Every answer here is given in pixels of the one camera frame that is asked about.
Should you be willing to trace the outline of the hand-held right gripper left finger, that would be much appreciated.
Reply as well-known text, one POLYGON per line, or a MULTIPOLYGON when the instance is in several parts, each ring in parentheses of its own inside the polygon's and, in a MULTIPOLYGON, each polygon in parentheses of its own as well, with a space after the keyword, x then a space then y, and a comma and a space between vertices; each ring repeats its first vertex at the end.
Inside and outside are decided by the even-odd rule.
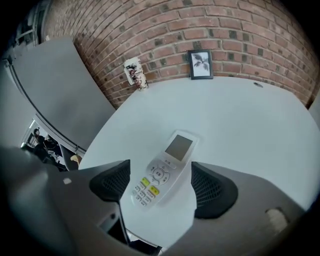
POLYGON ((128 245, 120 199, 131 175, 130 160, 48 172, 48 187, 74 241, 88 247, 128 245))

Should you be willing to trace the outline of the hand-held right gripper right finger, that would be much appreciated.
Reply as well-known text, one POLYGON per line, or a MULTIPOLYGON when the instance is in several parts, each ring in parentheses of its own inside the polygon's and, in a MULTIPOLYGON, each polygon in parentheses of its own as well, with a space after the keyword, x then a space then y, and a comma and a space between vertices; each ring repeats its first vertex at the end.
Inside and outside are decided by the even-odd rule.
POLYGON ((305 213, 270 181, 191 163, 193 223, 163 256, 265 256, 305 213))

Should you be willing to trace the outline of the white remote control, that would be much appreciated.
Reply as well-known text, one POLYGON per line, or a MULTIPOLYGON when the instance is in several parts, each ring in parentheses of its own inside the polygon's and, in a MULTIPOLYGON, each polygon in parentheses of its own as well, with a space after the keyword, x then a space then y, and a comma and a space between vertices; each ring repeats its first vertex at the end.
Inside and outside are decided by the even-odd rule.
POLYGON ((195 132, 176 129, 146 165, 140 180, 131 187, 130 199, 142 211, 156 206, 173 187, 191 162, 201 137, 195 132))

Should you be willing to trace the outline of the white desk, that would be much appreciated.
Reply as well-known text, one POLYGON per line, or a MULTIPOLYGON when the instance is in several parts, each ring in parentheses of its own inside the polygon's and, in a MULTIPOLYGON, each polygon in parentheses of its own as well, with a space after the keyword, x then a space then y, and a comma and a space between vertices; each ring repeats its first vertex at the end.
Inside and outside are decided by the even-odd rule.
MULTIPOLYGON (((263 178, 307 211, 320 191, 320 130, 291 92, 235 77, 168 80, 134 92, 97 134, 80 168, 130 160, 132 187, 175 130, 200 135, 191 160, 263 178)), ((135 236, 168 250, 193 224, 196 195, 185 169, 153 208, 120 207, 135 236)))

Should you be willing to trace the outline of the tall pale grey cabinet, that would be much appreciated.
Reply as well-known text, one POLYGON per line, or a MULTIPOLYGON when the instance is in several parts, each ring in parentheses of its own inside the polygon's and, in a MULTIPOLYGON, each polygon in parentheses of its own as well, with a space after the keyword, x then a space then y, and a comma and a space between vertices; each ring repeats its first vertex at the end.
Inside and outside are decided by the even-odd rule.
POLYGON ((35 122, 79 155, 115 112, 68 35, 18 52, 10 48, 0 63, 32 106, 35 122))

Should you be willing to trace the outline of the printed paper cup with lid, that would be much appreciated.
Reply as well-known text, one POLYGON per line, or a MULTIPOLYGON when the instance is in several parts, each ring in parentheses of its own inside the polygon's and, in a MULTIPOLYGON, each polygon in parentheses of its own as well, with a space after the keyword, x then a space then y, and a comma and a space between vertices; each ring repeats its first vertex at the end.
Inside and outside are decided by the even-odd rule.
POLYGON ((143 91, 149 87, 141 60, 133 57, 124 62, 124 73, 131 86, 135 86, 139 91, 143 91))

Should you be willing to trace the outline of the black picture frame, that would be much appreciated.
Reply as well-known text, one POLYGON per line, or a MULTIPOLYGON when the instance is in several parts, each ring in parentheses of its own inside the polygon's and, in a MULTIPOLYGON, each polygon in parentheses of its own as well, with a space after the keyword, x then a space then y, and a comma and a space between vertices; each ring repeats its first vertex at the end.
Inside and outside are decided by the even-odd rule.
POLYGON ((187 52, 191 80, 211 80, 214 78, 212 54, 209 49, 187 52))

